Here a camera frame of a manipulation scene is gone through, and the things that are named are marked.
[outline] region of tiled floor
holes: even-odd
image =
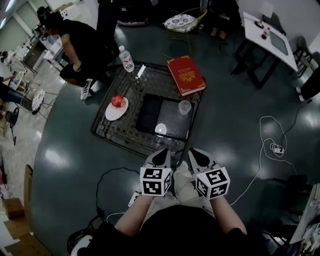
[[[53,68],[47,61],[43,61],[39,68],[38,74],[33,79],[44,89],[44,102],[55,103],[56,95],[64,86],[65,81],[59,77],[59,72]],[[7,105],[8,110],[13,111],[17,106],[14,103]],[[14,146],[13,137],[9,125],[6,127],[4,138],[0,140],[0,148],[3,156],[4,170],[8,178],[8,187],[14,197],[22,198],[24,188],[25,165],[33,167],[37,148],[42,137],[42,132],[52,106],[43,105],[40,113],[32,115],[23,108],[19,110],[18,120],[13,127],[14,136],[16,136],[16,145]]]

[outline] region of book cover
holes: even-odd
[[[182,56],[167,61],[181,96],[194,94],[206,88],[206,83],[190,56]]]

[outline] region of cup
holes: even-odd
[[[191,110],[191,103],[187,100],[182,100],[179,103],[179,111],[181,115],[186,115]]]

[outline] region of water bottle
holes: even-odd
[[[130,52],[128,52],[123,45],[119,46],[119,58],[127,72],[132,72],[135,69],[135,64],[131,59]]]

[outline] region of cardboard box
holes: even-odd
[[[3,199],[2,207],[9,220],[25,216],[25,209],[19,198]]]
[[[51,253],[33,235],[26,234],[20,241],[6,246],[5,250],[13,256],[50,256]]]
[[[54,12],[62,12],[64,9],[70,7],[70,6],[73,6],[74,3],[72,2],[68,2],[68,3],[65,3],[63,5],[61,5],[60,7],[58,7],[57,9],[54,10]]]
[[[24,215],[29,222],[30,222],[32,174],[33,174],[33,169],[31,168],[30,165],[26,165],[25,171],[24,171],[23,204],[24,204]]]
[[[4,225],[10,233],[12,239],[18,239],[32,232],[26,217],[7,220],[4,222]]]

